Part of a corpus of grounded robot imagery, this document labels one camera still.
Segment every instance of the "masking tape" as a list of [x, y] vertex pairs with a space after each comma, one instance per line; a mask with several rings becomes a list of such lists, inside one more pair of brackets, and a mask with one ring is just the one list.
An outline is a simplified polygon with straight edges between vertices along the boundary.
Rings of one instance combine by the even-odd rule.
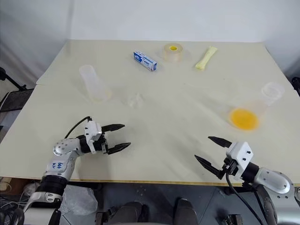
[[176, 43], [169, 43], [164, 46], [164, 60], [179, 62], [182, 58], [182, 46]]

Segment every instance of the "gray floor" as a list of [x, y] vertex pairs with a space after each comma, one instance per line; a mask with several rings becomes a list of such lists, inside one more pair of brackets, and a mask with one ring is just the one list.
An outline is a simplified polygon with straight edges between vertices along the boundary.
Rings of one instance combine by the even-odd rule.
[[[259, 205], [252, 193], [241, 193], [263, 219]], [[100, 207], [106, 210], [120, 207], [130, 201], [140, 201], [150, 208], [150, 221], [172, 224], [173, 206], [178, 197], [188, 199], [197, 213], [199, 224], [218, 225], [217, 218], [228, 214], [241, 214], [244, 225], [258, 225], [258, 221], [235, 195], [226, 195], [222, 187], [163, 184], [106, 183], [96, 192]], [[94, 224], [95, 214], [84, 217], [68, 213], [61, 225]]]

